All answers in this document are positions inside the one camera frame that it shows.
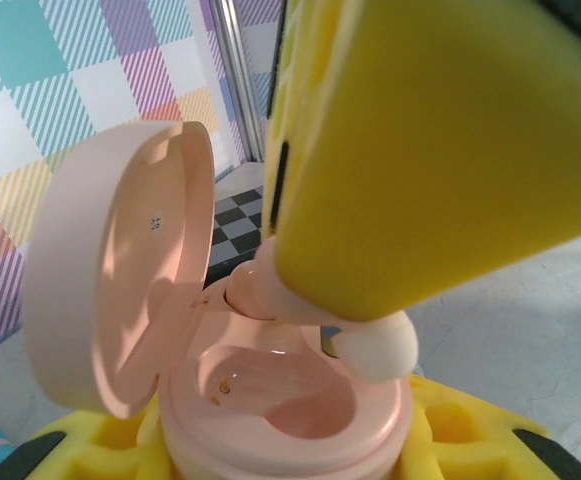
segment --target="yellow foam holder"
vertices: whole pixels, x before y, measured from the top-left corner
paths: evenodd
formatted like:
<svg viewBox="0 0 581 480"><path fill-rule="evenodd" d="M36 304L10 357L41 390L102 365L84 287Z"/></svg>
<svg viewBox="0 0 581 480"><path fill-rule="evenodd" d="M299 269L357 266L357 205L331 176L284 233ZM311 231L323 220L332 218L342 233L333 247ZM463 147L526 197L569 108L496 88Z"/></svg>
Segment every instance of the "yellow foam holder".
<svg viewBox="0 0 581 480"><path fill-rule="evenodd" d="M431 380L410 377L412 428L394 480L558 480L513 433L535 423ZM44 428L64 440L28 480L183 480L173 469L156 402L128 420L76 412Z"/></svg>
<svg viewBox="0 0 581 480"><path fill-rule="evenodd" d="M353 321L581 235L581 39L526 0L289 2L264 222Z"/></svg>

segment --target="white floor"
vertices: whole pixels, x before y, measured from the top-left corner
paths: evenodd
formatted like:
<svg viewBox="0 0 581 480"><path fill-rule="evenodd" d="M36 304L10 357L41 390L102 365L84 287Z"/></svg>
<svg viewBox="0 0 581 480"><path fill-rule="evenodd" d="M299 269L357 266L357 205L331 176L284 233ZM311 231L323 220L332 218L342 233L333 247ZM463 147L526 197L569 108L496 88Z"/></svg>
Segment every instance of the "white floor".
<svg viewBox="0 0 581 480"><path fill-rule="evenodd" d="M224 179L224 198L261 184ZM410 309L427 377L527 415L581 460L581 239ZM0 346L0 427L19 442L66 413L40 392L20 334Z"/></svg>

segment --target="small label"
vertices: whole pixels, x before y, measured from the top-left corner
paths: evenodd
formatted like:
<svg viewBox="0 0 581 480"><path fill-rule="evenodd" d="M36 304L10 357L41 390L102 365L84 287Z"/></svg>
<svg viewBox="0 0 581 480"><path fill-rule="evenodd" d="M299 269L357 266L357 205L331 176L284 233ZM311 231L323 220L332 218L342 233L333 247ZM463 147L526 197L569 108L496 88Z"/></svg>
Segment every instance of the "small label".
<svg viewBox="0 0 581 480"><path fill-rule="evenodd" d="M153 235L159 235L163 230L163 214L160 210L157 210L152 214L152 220L150 223L150 231Z"/></svg>

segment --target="open lid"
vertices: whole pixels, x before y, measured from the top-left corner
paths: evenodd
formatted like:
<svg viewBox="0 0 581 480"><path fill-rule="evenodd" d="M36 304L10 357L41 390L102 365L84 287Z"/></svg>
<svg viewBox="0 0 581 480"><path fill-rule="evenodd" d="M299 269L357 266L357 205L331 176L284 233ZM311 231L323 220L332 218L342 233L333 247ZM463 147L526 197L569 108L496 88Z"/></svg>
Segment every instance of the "open lid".
<svg viewBox="0 0 581 480"><path fill-rule="evenodd" d="M52 400L117 417L146 405L202 290L213 225L202 124L127 124L72 151L42 201L22 287L28 357Z"/></svg>

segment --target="colorful striped backdrop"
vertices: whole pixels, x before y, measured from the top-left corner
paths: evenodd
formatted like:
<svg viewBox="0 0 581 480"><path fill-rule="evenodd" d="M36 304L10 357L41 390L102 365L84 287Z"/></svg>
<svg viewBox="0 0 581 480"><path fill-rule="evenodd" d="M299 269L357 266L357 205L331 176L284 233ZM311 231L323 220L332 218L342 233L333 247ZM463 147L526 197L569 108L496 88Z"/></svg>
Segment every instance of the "colorful striped backdrop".
<svg viewBox="0 0 581 480"><path fill-rule="evenodd" d="M20 327L26 245L70 149L139 119L198 120L243 161L208 0L0 0L0 342Z"/></svg>
<svg viewBox="0 0 581 480"><path fill-rule="evenodd" d="M281 0L235 0L248 70L259 110L259 125L264 138L281 4Z"/></svg>

